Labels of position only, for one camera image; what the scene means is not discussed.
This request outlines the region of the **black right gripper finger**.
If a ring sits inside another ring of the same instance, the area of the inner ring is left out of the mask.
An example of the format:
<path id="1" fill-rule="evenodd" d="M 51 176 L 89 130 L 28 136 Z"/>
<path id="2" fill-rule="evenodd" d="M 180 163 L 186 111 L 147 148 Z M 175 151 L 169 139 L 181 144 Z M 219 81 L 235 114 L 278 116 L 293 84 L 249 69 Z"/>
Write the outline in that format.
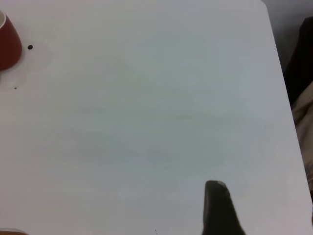
<path id="1" fill-rule="evenodd" d="M 222 181 L 209 180 L 204 188 L 203 235 L 244 235 L 230 192 Z"/>

